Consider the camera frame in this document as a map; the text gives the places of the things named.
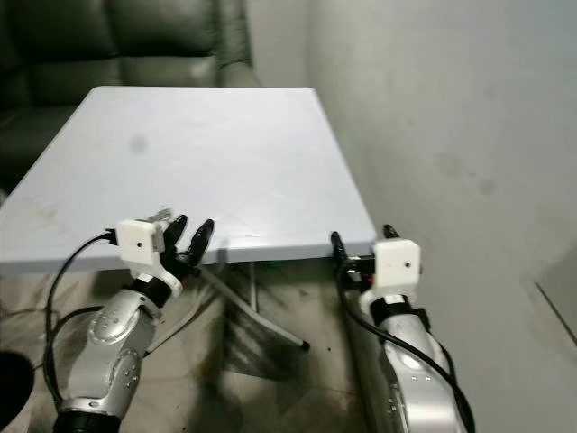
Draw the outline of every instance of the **black cable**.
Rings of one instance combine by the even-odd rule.
[[[58,288],[58,284],[59,284],[60,280],[62,279],[62,276],[64,275],[64,273],[66,273],[66,271],[68,270],[68,268],[70,267],[72,262],[74,262],[74,259],[76,259],[77,256],[80,253],[82,253],[82,251],[85,248],[87,248],[88,246],[90,246],[94,242],[97,242],[97,241],[102,240],[102,239],[110,240],[110,238],[111,238],[110,236],[111,236],[110,233],[105,233],[105,234],[101,234],[99,236],[93,237],[92,239],[89,239],[88,241],[84,242],[67,259],[67,261],[64,262],[64,264],[62,265],[62,267],[58,271],[56,278],[52,282],[52,285],[50,286],[50,291],[48,293],[48,299],[46,300],[46,310],[45,310],[46,316],[45,316],[45,321],[44,321],[44,332],[46,334],[46,346],[44,347],[42,372],[44,375],[44,381],[46,382],[46,386],[48,387],[48,391],[50,391],[50,394],[52,395],[52,399],[54,400],[54,404],[56,405],[57,408],[62,403],[62,397],[60,396],[60,393],[58,391],[58,385],[56,383],[56,371],[54,369],[54,353],[52,352],[51,344],[49,344],[49,342],[53,340],[52,301],[54,299],[54,294],[56,293],[56,289]]]
[[[76,310],[72,311],[71,313],[68,313],[61,320],[59,320],[58,323],[56,324],[56,326],[54,327],[54,329],[52,330],[52,335],[50,337],[50,341],[48,341],[48,343],[47,343],[47,350],[44,352],[43,365],[46,366],[48,364],[50,369],[54,372],[54,375],[51,378],[47,378],[46,374],[44,374],[44,380],[46,381],[46,385],[48,386],[49,390],[54,390],[54,393],[52,393],[52,391],[50,391],[50,393],[52,393],[52,397],[54,397],[54,395],[56,395],[60,399],[58,402],[58,406],[62,403],[62,396],[60,395],[60,391],[58,389],[58,380],[56,378],[56,368],[54,365],[54,353],[52,350],[52,348],[54,347],[54,342],[56,341],[56,337],[58,336],[58,333],[61,331],[61,329],[64,327],[64,325],[66,325],[71,319],[75,318],[76,316],[79,316],[80,314],[92,313],[95,311],[99,311],[101,308],[102,308],[102,306],[100,305],[100,306],[96,306],[96,307],[84,307],[82,309],[76,309]]]
[[[451,357],[451,354],[449,353],[449,351],[447,349],[445,349],[444,345],[442,345],[441,343],[439,343],[439,345],[441,346],[441,350],[443,351],[443,355],[446,358],[447,363],[449,364],[449,374],[451,375],[451,377],[453,377],[454,382],[457,383],[457,372],[454,369],[453,358]]]
[[[440,366],[435,362],[434,359],[432,359],[430,356],[423,353],[422,351],[418,350],[416,347],[410,345],[406,341],[401,340],[400,338],[393,336],[392,334],[389,334],[388,332],[383,331],[382,329],[375,327],[374,325],[370,324],[365,319],[363,319],[361,316],[359,316],[351,308],[344,294],[344,287],[341,283],[341,280],[343,277],[343,272],[345,271],[346,269],[344,267],[341,267],[341,269],[336,272],[336,288],[339,300],[343,304],[344,310],[347,312],[347,314],[351,316],[351,318],[353,318],[355,322],[357,322],[361,327],[363,327],[367,331],[372,332],[372,334],[374,334],[375,336],[379,336],[385,341],[389,341],[392,344],[401,347],[402,349],[416,356],[420,361],[423,361],[433,370],[435,370],[453,389],[457,409],[459,411],[459,414],[461,415],[461,419],[463,420],[463,424],[467,429],[467,432],[475,433],[476,431],[475,420],[472,415],[471,406],[469,405],[469,402],[467,401],[467,398],[465,397],[463,391],[461,390],[461,388],[459,388],[459,385],[457,384],[456,380],[453,378],[453,375],[447,373],[442,366]],[[450,370],[454,370],[454,366],[451,368],[453,360],[449,361],[449,359],[450,357],[447,359],[447,362],[449,363]]]

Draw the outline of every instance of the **tabletop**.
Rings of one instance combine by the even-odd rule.
[[[163,208],[207,218],[205,263],[366,254],[374,226],[311,88],[93,89],[0,208],[0,273],[53,272],[84,241]],[[118,269],[95,244],[76,269]]]

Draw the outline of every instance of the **concrete floor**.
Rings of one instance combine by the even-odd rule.
[[[236,272],[242,275],[243,269]],[[169,301],[157,335],[191,308],[202,306],[201,312],[146,358],[122,432],[366,431],[328,263],[262,263],[256,272],[261,313],[308,340],[311,350],[304,353],[275,341],[243,315],[225,311],[220,297],[193,282],[179,299]],[[126,272],[73,272],[62,281],[55,306],[65,313],[100,304],[129,280]],[[49,281],[43,275],[3,278],[3,308],[43,305]],[[23,351],[39,364],[42,320],[41,313],[3,319],[2,348]],[[79,318],[62,330],[56,347],[61,389],[83,345],[86,324],[87,318]],[[247,366],[248,373],[239,373]],[[54,417],[39,369],[32,398],[6,431],[49,432]]]

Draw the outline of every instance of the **white wall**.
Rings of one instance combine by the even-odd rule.
[[[265,84],[316,88],[375,223],[423,246],[478,431],[577,431],[577,350],[534,286],[576,244],[577,3],[252,5]]]
[[[254,67],[263,86],[307,86],[308,7],[308,0],[246,0]]]

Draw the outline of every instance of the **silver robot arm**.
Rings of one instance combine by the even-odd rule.
[[[128,220],[114,230],[121,257],[136,279],[92,319],[87,342],[72,366],[69,397],[59,407],[58,433],[114,433],[128,411],[141,375],[142,359],[160,321],[160,309],[194,274],[214,222],[207,220],[184,253],[176,242],[185,216],[160,221]]]
[[[365,257],[348,257],[340,236],[332,236],[337,288],[349,316],[354,316],[349,326],[353,354],[365,404],[372,412],[372,429],[474,433],[470,408],[454,379],[453,361],[430,333],[425,310],[412,306],[421,273],[420,248],[400,238],[391,226],[384,232],[386,239]]]

